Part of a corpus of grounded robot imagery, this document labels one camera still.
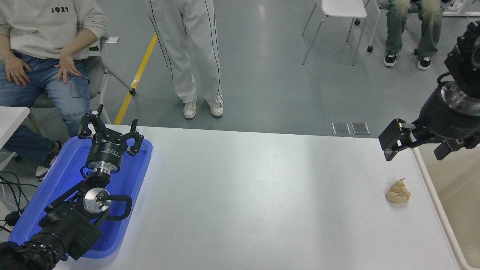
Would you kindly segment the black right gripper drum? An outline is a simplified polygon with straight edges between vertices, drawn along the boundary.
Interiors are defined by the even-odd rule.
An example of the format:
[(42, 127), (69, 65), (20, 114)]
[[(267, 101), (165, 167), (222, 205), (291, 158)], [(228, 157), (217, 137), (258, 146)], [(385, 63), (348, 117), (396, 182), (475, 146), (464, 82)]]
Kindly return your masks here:
[(479, 131), (479, 92), (436, 89), (413, 122), (417, 140), (442, 137), (464, 140)]

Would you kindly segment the seated person's right hand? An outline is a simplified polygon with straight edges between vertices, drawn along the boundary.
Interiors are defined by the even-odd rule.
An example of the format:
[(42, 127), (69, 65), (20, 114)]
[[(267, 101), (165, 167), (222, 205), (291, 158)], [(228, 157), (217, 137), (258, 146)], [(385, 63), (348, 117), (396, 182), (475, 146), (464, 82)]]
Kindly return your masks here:
[(11, 54), (3, 58), (5, 65), (6, 78), (9, 82), (14, 82), (18, 86), (26, 86), (30, 79), (26, 71), (31, 71), (31, 67), (23, 60)]

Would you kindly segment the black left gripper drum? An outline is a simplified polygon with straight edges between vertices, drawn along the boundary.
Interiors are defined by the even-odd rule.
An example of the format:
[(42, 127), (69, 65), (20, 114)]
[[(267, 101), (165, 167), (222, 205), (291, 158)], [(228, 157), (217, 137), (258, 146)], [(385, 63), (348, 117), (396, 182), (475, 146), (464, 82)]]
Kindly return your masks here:
[(94, 135), (91, 138), (91, 149), (86, 159), (86, 166), (98, 168), (101, 164), (111, 164), (113, 168), (121, 168), (122, 159), (127, 149), (124, 139), (104, 138), (102, 135)]

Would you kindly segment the seated person's left hand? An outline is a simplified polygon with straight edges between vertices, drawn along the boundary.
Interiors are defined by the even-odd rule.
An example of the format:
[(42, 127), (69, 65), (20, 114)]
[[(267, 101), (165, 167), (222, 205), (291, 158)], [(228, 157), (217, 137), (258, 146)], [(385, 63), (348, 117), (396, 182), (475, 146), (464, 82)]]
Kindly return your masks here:
[(58, 69), (57, 80), (62, 81), (64, 84), (68, 82), (68, 75), (82, 77), (82, 74), (75, 67), (74, 60), (69, 52), (61, 52), (59, 62), (54, 67)]

